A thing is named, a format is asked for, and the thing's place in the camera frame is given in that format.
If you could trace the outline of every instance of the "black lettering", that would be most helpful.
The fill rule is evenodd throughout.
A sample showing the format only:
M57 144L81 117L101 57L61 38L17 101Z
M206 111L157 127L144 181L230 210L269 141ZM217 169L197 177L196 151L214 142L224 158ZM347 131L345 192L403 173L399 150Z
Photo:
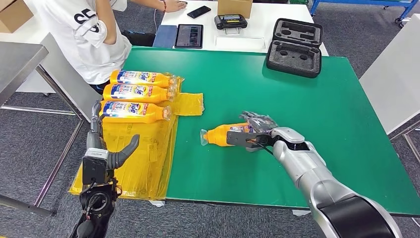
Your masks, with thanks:
M91 19L92 17L94 17L94 16L96 16L96 14L93 14L93 15L88 15L88 13L90 12L91 10L90 9L85 9L85 10L83 10L82 11L82 13L83 13L83 15L85 15L88 19Z
M87 20L85 20L84 18L85 18L85 16L84 16L84 15L82 15L82 14L80 14L80 13L78 13L78 14L74 15L74 20L75 20L77 23L79 23L80 25L81 25L81 24L83 24L85 21L87 21Z
M95 33L99 33L99 27L98 27L98 25L93 26L93 27L90 29L90 31L95 32Z

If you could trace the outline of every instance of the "green table mat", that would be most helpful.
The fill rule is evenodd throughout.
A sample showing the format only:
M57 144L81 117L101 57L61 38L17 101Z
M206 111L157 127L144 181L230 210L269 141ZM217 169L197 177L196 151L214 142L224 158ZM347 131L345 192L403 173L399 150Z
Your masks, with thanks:
M389 212L420 215L420 199L346 58L323 57L304 78L267 69L265 54L134 47L126 70L185 77L204 93L200 117L180 117L167 198L306 208L267 152L200 145L200 129L242 122L242 110L270 115L311 141L333 175Z

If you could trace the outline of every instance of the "stainless steel table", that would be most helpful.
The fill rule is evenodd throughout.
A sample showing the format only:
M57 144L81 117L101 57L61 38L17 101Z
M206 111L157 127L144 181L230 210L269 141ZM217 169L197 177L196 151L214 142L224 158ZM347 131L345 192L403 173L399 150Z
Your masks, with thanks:
M66 144L62 154L60 155L55 167L50 173L44 186L41 188L41 192L34 202L34 205L21 202L3 195L0 195L0 204L4 204L10 207L25 210L31 213L36 213L42 216L50 216L52 211L41 208L40 205L51 187L52 181L60 169L64 158L66 157L71 145L74 142L80 128L85 121L81 112L61 90L57 83L50 77L50 75L40 65L41 61L48 55L47 49L42 45L34 44L22 44L22 43L9 43L0 42L0 52L2 57L0 58L0 109L6 110L18 110L27 112L38 112L38 113L51 113L51 114L64 114L73 115L79 118L79 122L74 129L68 143ZM68 104L72 112L61 111L61 110L50 110L41 108L26 108L26 107L14 107L4 106L4 103L9 97L19 88L20 85L26 80L28 75L36 70L40 76L54 89L54 91L61 97L61 99Z

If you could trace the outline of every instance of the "open equipment case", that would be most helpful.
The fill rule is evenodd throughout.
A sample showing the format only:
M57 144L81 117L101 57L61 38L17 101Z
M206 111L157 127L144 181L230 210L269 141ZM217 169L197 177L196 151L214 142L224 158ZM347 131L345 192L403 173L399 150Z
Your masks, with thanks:
M280 18L267 54L267 67L315 78L321 71L322 26Z

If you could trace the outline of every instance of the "orange bottle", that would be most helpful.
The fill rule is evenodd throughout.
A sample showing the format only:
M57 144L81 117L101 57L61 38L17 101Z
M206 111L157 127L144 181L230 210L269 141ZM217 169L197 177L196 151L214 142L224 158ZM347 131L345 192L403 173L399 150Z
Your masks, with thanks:
M170 107L158 107L151 103L130 103L102 101L99 116L104 116L103 122L119 123L153 123L157 120L170 120Z
M201 145L216 144L218 146L232 146L226 143L228 131L238 131L246 133L254 132L254 130L248 124L248 122L220 125L215 129L209 131L202 129L200 131Z
M127 83L140 85L155 85L161 88L172 86L177 88L178 77L155 72L115 70L109 81L112 83Z
M175 90L173 87L163 89L158 86L109 84L104 89L104 100L160 103L173 101Z

